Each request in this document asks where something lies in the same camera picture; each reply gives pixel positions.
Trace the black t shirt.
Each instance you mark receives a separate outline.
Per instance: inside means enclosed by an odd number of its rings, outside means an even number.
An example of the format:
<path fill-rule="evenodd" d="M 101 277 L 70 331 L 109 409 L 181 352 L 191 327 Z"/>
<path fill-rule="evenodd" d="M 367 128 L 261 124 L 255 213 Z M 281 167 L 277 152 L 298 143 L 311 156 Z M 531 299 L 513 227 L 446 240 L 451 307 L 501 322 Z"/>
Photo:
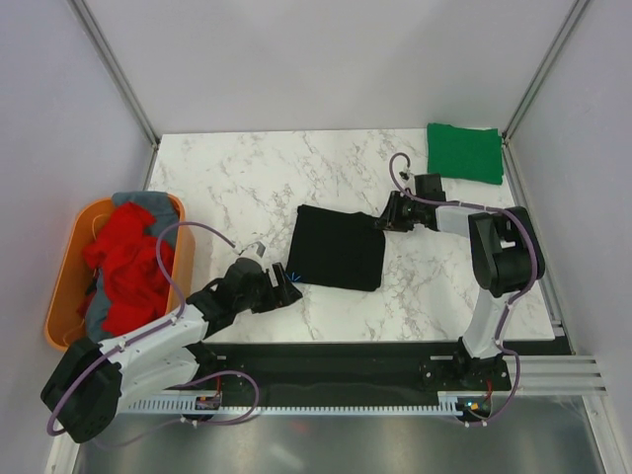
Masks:
<path fill-rule="evenodd" d="M 373 292 L 381 286 L 384 233 L 375 218 L 303 204 L 297 208 L 286 272 L 295 282 Z"/>

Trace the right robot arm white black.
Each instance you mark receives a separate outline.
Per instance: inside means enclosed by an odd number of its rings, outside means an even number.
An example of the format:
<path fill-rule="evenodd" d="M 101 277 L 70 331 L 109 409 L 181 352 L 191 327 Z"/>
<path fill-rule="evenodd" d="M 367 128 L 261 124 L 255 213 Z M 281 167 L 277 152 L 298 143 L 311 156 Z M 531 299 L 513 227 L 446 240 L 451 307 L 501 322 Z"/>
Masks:
<path fill-rule="evenodd" d="M 451 372 L 459 386 L 475 388 L 488 376 L 484 359 L 503 351 L 515 302 L 543 277 L 544 257 L 526 208 L 447 201 L 438 174 L 417 175 L 415 186 L 414 195 L 403 188 L 391 192 L 375 226 L 409 232 L 423 225 L 469 240 L 479 294 L 470 324 L 460 338 L 465 356 L 452 364 Z"/>

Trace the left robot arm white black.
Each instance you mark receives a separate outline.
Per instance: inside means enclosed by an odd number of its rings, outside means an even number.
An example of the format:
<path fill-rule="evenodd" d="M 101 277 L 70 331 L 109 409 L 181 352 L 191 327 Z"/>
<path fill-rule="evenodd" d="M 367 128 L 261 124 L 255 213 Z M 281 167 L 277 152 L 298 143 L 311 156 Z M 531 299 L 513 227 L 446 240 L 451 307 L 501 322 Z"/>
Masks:
<path fill-rule="evenodd" d="M 176 310 L 123 336 L 72 343 L 41 391 L 50 411 L 46 431 L 77 443 L 99 435 L 122 410 L 171 387 L 205 388 L 216 364 L 197 346 L 231 326 L 244 311 L 266 313 L 300 300 L 282 264 L 265 269 L 238 258 L 220 278 Z"/>

